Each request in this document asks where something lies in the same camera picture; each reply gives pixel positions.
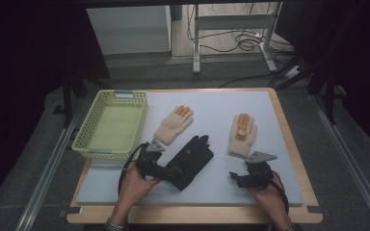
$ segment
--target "wooden table edge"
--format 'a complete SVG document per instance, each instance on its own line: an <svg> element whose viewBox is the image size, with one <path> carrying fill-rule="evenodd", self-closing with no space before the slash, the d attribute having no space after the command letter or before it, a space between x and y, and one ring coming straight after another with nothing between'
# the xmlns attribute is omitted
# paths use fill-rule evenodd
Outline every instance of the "wooden table edge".
<svg viewBox="0 0 370 231"><path fill-rule="evenodd" d="M254 89L185 89L185 90L146 90L147 92L235 92L235 91L267 91L271 98L277 120L284 137L287 149L304 196L304 204L290 207L289 216L296 223L318 223L323 220L323 214L310 213L308 206L318 207L318 201L306 174L299 150L294 142L293 135L278 101L277 93L270 88ZM70 223L104 223L111 215L114 205L80 205L77 196L86 178L91 159L88 159L83 168L70 207L79 207L80 212L67 214ZM135 206L129 215L130 223L268 223L270 219L264 211L255 206L183 206L183 205L152 205Z"/></svg>

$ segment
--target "beige glove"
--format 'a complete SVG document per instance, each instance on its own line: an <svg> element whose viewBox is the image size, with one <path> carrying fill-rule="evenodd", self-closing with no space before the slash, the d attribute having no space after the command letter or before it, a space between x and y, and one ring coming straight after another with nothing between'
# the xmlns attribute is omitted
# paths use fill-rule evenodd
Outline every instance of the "beige glove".
<svg viewBox="0 0 370 231"><path fill-rule="evenodd" d="M230 129L229 152L243 158L248 158L251 145L256 137L257 126L254 118L248 114L236 115Z"/></svg>
<svg viewBox="0 0 370 231"><path fill-rule="evenodd" d="M155 138L162 141L165 145L169 145L178 134L194 121L191 117L193 113L194 111L189 107L176 107L170 115L162 121L161 126L154 134Z"/></svg>

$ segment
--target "gray floor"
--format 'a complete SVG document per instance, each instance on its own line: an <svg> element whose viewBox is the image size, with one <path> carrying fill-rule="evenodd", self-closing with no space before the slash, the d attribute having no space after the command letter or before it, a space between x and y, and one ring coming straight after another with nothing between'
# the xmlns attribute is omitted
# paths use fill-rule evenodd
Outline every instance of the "gray floor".
<svg viewBox="0 0 370 231"><path fill-rule="evenodd" d="M104 82L119 90L134 89L200 89L200 88L259 88L271 81L267 66L260 56L204 57L201 74L192 74L189 59L151 60L138 57L107 57L112 80ZM318 109L306 93L308 80L277 95L290 129L301 153L308 177L324 213L318 224L302 224L304 230L370 230L370 207L359 191L356 181L328 133ZM99 87L86 82L89 95L83 101L83 111ZM0 230L13 230L19 222L42 170L47 163L59 136L63 132L63 115L53 115L57 105L63 104L61 90L46 98L45 111L32 138L30 138L11 174L0 188ZM352 151L359 168L370 183L370 139L347 114L339 100L335 101L336 128ZM59 162L57 171L39 208L32 230L100 230L101 225L70 224L65 211L69 205L81 173L84 158L69 146ZM251 225L132 225L131 230L263 230Z"/></svg>

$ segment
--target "white cabinet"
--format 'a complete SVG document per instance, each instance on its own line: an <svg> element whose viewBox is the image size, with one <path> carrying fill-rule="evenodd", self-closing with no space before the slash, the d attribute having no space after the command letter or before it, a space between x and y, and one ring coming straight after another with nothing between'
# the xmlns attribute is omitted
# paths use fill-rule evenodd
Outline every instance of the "white cabinet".
<svg viewBox="0 0 370 231"><path fill-rule="evenodd" d="M87 9L103 55L171 50L169 6Z"/></svg>

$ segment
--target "wrist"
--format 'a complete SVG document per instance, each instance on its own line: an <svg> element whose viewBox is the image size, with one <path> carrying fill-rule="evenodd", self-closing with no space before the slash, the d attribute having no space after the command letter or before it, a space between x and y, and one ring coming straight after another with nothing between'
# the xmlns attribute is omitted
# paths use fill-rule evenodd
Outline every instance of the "wrist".
<svg viewBox="0 0 370 231"><path fill-rule="evenodd" d="M123 226L128 218L128 213L130 212L132 206L124 205L122 203L116 204L113 213L110 216L109 221L117 226Z"/></svg>
<svg viewBox="0 0 370 231"><path fill-rule="evenodd" d="M293 226L293 222L291 221L290 217L288 217L287 213L285 213L284 211L276 213L272 212L269 215L273 223L275 224L277 230L279 231L287 231L289 230L290 227Z"/></svg>
<svg viewBox="0 0 370 231"><path fill-rule="evenodd" d="M300 226L297 224L293 224L291 227L287 228L284 231L302 231L302 228L300 228Z"/></svg>
<svg viewBox="0 0 370 231"><path fill-rule="evenodd" d="M105 231L123 231L124 226L116 225L108 219L107 222L106 222L104 230Z"/></svg>

